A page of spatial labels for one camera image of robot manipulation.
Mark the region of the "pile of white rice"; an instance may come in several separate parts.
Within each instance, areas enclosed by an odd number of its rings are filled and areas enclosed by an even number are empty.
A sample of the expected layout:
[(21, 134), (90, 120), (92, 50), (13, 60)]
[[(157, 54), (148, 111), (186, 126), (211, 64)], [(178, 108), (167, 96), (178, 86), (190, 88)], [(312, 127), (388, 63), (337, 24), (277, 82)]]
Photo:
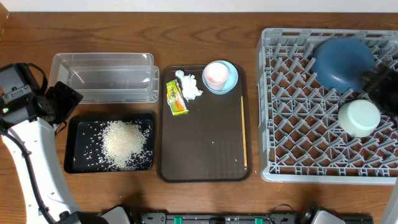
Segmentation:
[(104, 131), (102, 140), (106, 158), (124, 167), (142, 150), (145, 137), (135, 124), (116, 121)]

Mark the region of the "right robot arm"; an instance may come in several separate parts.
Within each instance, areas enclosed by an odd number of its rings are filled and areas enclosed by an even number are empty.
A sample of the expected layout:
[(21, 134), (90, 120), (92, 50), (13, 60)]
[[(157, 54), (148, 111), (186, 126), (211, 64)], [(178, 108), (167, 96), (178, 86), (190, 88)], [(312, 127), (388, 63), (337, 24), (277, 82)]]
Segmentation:
[[(360, 85), (364, 92), (376, 106), (388, 115), (397, 127), (397, 71), (383, 66), (376, 71), (369, 70), (361, 75)], [(371, 217), (345, 216), (341, 217), (323, 207), (311, 208), (300, 223), (304, 224), (349, 224), (349, 223), (372, 223)], [(389, 203), (382, 215), (381, 223), (397, 223), (397, 186), (391, 193)]]

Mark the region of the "mint green bowl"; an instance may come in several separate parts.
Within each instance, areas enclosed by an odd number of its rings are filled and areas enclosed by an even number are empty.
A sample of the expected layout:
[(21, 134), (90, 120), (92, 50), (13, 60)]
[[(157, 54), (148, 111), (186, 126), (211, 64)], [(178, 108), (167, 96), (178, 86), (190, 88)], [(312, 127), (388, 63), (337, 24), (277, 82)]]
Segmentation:
[(338, 111), (341, 128), (349, 135), (363, 138), (371, 135), (379, 125), (381, 114), (370, 101), (354, 100), (345, 103)]

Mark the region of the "dark blue plate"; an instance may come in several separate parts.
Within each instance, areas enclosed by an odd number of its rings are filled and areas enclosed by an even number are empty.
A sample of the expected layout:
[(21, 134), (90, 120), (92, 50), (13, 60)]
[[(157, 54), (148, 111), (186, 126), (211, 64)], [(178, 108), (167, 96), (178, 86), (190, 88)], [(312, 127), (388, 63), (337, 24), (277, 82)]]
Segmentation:
[(351, 37), (324, 41), (313, 53), (313, 58), (312, 72), (317, 74), (316, 81), (327, 90), (334, 88), (338, 93), (349, 89), (361, 92), (360, 76), (375, 66), (368, 47)]

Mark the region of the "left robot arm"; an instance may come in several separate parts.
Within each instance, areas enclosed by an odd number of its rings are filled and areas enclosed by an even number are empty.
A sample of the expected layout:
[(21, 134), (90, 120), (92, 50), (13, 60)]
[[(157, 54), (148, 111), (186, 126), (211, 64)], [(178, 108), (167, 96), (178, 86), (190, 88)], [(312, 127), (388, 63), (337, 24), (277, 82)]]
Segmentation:
[(28, 223), (132, 223), (119, 205), (102, 214), (86, 213), (68, 188), (55, 147), (60, 124), (82, 100), (62, 82), (48, 86), (32, 74), (33, 63), (1, 68), (1, 137), (12, 155)]

